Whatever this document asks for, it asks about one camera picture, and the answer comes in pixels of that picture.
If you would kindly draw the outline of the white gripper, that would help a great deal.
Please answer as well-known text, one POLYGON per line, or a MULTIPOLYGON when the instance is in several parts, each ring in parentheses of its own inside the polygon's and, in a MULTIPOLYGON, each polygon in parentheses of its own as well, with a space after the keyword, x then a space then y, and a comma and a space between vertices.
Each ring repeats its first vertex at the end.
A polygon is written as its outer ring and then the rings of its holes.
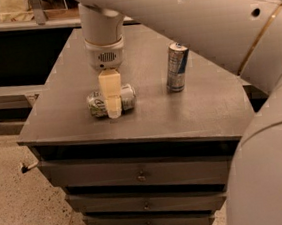
POLYGON ((121 80, 117 68, 123 63, 124 45, 123 36, 118 39, 85 40, 85 50, 90 66, 101 71, 98 77, 100 91, 105 100, 105 108, 108 117, 118 118, 122 114, 121 109, 121 80))

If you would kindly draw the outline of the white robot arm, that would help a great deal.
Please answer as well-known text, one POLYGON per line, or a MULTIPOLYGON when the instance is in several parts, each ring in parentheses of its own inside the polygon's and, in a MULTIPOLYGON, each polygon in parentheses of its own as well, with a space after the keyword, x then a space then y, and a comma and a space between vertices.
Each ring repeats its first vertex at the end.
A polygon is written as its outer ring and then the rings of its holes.
POLYGON ((232 158, 227 225, 282 225, 282 1, 76 0, 118 11, 268 95, 232 158))

